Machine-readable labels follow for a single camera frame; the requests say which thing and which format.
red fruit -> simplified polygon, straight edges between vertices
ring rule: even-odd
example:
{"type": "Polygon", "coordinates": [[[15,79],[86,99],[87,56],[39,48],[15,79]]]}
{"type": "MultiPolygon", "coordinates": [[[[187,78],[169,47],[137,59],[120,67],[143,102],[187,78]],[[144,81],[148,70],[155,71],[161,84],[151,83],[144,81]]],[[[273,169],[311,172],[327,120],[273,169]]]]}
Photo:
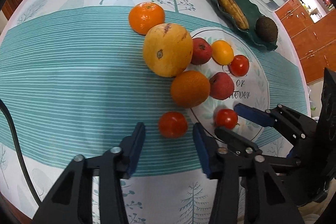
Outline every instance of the red fruit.
{"type": "Polygon", "coordinates": [[[250,62],[244,55],[236,55],[231,64],[229,65],[229,70],[234,76],[244,76],[247,74],[250,68],[250,62]]]}
{"type": "Polygon", "coordinates": [[[188,122],[180,112],[171,111],[161,116],[158,127],[162,136],[176,139],[187,132],[188,122]]]}
{"type": "Polygon", "coordinates": [[[221,109],[216,115],[216,126],[233,129],[238,123],[238,115],[232,109],[221,109]]]}
{"type": "Polygon", "coordinates": [[[235,91],[235,85],[231,77],[224,73],[218,72],[210,78],[210,96],[218,100],[225,100],[235,91]]]}
{"type": "Polygon", "coordinates": [[[200,37],[193,38],[194,49],[191,63],[193,65],[203,65],[208,62],[212,56],[211,46],[200,37]]]}

white plate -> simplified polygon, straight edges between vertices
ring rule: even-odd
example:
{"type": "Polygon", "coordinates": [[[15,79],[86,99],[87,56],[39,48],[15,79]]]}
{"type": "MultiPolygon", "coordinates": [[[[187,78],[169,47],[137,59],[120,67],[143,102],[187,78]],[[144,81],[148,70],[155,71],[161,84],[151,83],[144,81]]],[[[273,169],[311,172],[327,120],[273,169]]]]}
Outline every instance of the white plate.
{"type": "MultiPolygon", "coordinates": [[[[212,58],[204,65],[189,65],[187,70],[197,70],[207,78],[211,78],[217,72],[225,72],[230,75],[234,84],[235,92],[226,100],[217,100],[212,97],[201,105],[188,110],[188,115],[193,122],[200,122],[211,134],[214,133],[214,112],[221,108],[230,108],[237,103],[243,103],[250,107],[261,110],[269,108],[269,87],[263,68],[253,52],[241,41],[241,38],[218,27],[206,27],[194,30],[190,33],[192,38],[204,38],[210,45],[216,40],[224,40],[229,43],[235,55],[242,54],[250,61],[248,73],[243,77],[233,76],[227,66],[221,66],[212,58]]],[[[263,127],[238,117],[238,125],[234,132],[245,138],[255,141],[263,131],[263,127]]]]}

drawer handle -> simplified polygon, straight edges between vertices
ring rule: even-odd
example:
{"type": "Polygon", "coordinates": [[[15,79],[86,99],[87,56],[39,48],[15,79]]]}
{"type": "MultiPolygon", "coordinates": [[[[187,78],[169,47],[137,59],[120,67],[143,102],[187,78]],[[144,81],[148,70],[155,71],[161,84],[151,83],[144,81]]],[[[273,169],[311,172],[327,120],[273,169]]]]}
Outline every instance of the drawer handle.
{"type": "Polygon", "coordinates": [[[328,61],[327,61],[326,56],[324,56],[324,59],[325,59],[325,61],[326,61],[326,63],[327,63],[327,67],[329,67],[329,63],[328,63],[328,61]]]}

red peach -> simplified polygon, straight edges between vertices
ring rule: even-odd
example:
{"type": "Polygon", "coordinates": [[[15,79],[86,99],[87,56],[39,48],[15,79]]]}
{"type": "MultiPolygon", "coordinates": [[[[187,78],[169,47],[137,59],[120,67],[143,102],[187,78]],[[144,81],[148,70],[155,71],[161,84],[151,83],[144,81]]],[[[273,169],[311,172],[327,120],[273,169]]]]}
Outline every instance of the red peach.
{"type": "Polygon", "coordinates": [[[194,49],[191,63],[193,65],[203,65],[208,62],[212,56],[211,46],[200,37],[193,38],[194,49]]]}
{"type": "Polygon", "coordinates": [[[210,78],[210,96],[217,100],[229,98],[235,91],[235,85],[231,77],[224,73],[218,72],[210,78]]]}

banana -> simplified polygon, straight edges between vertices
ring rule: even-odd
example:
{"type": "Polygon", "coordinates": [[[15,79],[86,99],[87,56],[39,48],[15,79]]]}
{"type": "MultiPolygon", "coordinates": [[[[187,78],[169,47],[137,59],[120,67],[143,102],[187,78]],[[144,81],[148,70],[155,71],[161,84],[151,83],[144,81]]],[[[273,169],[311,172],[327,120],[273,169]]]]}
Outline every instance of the banana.
{"type": "Polygon", "coordinates": [[[234,0],[218,0],[218,3],[227,13],[232,15],[239,29],[249,29],[249,23],[245,15],[234,0]]]}

